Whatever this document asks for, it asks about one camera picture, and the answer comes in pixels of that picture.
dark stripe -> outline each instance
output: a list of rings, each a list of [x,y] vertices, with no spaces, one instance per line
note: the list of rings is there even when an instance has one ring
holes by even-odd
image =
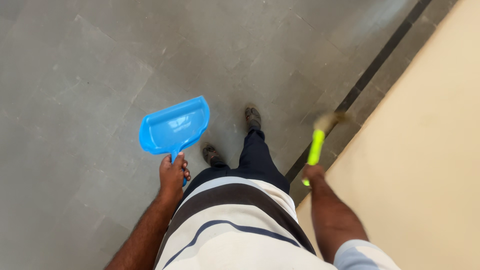
[[[414,24],[416,20],[420,17],[420,15],[428,6],[430,1],[431,0],[420,0],[417,2],[415,7],[413,7],[413,9],[407,15],[405,20],[397,28],[395,33],[393,33],[393,35],[387,41],[385,46],[378,53],[375,59],[373,59],[371,64],[362,74],[360,79],[358,79],[357,83],[352,87],[350,92],[345,96],[345,98],[343,99],[343,101],[340,103],[340,105],[337,107],[335,111],[347,111],[350,108],[350,106],[352,106],[353,102],[355,102],[355,100],[358,98],[360,93],[364,90],[364,88],[371,81],[373,76],[377,73],[377,71],[383,65],[385,60],[390,56],[390,54],[392,54],[393,50],[397,47],[397,45],[403,39],[405,34],[410,30],[410,28],[412,27],[412,24]],[[310,143],[307,146],[307,148],[299,156],[297,161],[292,165],[290,170],[285,174],[285,178],[288,180],[288,182],[292,183],[293,179],[297,177],[297,175],[299,174],[299,172],[301,171],[305,163],[307,163],[307,157],[308,157],[308,153],[310,151],[311,145],[312,143]]]
[[[156,264],[162,255],[165,244],[170,236],[191,216],[207,208],[224,205],[240,204],[258,207],[269,215],[282,228],[288,231],[302,247],[315,255],[315,250],[298,223],[277,202],[260,189],[247,184],[225,184],[202,191],[178,209],[163,237],[158,251]]]
[[[272,238],[275,238],[275,239],[278,239],[278,240],[282,240],[282,241],[285,241],[285,242],[289,242],[290,244],[294,245],[294,246],[298,246],[300,247],[297,242],[293,241],[292,239],[288,238],[288,237],[285,237],[283,235],[280,235],[278,233],[274,233],[274,232],[271,232],[269,230],[265,230],[265,229],[262,229],[262,228],[257,228],[257,227],[250,227],[250,226],[241,226],[241,225],[237,225],[237,224],[234,224],[232,222],[229,222],[229,221],[209,221],[209,222],[206,222],[204,223],[198,230],[197,230],[197,233],[195,234],[195,237],[190,241],[190,243],[188,243],[188,245],[186,245],[184,248],[182,248],[179,252],[177,252],[175,255],[173,255],[168,261],[167,263],[165,264],[165,267],[167,267],[167,265],[169,265],[173,260],[175,260],[176,257],[178,257],[178,255],[180,255],[180,253],[188,248],[189,246],[193,246],[196,242],[197,242],[197,239],[198,239],[198,236],[205,230],[207,229],[208,227],[211,227],[213,225],[217,225],[217,224],[230,224],[233,228],[241,231],[241,232],[245,232],[245,233],[255,233],[255,234],[261,234],[261,235],[265,235],[265,236],[269,236],[269,237],[272,237]]]

navy blue pants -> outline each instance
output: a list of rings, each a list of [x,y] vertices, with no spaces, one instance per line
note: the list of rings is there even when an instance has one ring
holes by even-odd
[[[290,183],[283,176],[272,161],[268,146],[265,143],[265,134],[256,126],[252,126],[243,142],[240,154],[239,167],[231,169],[222,161],[215,162],[213,167],[199,173],[183,193],[182,201],[201,184],[225,176],[237,176],[246,179],[262,180],[270,183],[285,193],[290,192]]]

dustpan handle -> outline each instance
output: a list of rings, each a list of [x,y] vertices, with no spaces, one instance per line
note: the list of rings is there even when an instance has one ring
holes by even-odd
[[[172,152],[172,164],[173,164],[173,162],[175,161],[175,159],[177,158],[178,155],[179,155],[179,153],[177,151]],[[187,184],[187,178],[183,177],[183,186],[185,186],[186,184]]]

dark floor border strip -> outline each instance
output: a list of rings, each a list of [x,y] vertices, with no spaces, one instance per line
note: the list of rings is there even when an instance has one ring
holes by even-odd
[[[416,22],[416,20],[420,17],[422,12],[428,6],[428,4],[432,0],[420,0],[415,4],[413,9],[410,13],[406,16],[403,20],[402,24],[396,29],[390,39],[387,41],[385,46],[382,50],[377,54],[375,59],[371,62],[365,72],[362,74],[360,79],[358,79],[357,83],[352,87],[350,92],[345,96],[343,101],[337,107],[335,111],[347,111],[350,106],[352,106],[353,102],[358,98],[362,90],[367,86],[367,84],[371,81],[373,76],[377,73],[380,67],[383,65],[385,60],[392,54],[393,50],[398,46],[400,41],[403,37],[407,34],[410,30],[412,25]],[[289,183],[292,183],[293,179],[299,174],[305,163],[307,162],[308,153],[310,150],[310,143],[304,152],[300,155],[297,161],[293,164],[290,170],[285,174],[285,178],[288,180]]]

hand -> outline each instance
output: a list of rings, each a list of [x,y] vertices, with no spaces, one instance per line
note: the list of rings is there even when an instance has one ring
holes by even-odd
[[[174,199],[178,203],[183,196],[183,178],[190,181],[190,171],[187,169],[188,161],[183,152],[180,152],[172,164],[172,155],[166,156],[160,163],[160,191],[159,195]]]
[[[325,171],[322,166],[305,164],[303,167],[302,178],[307,178],[310,181],[310,187],[314,189],[319,182],[325,181]]]

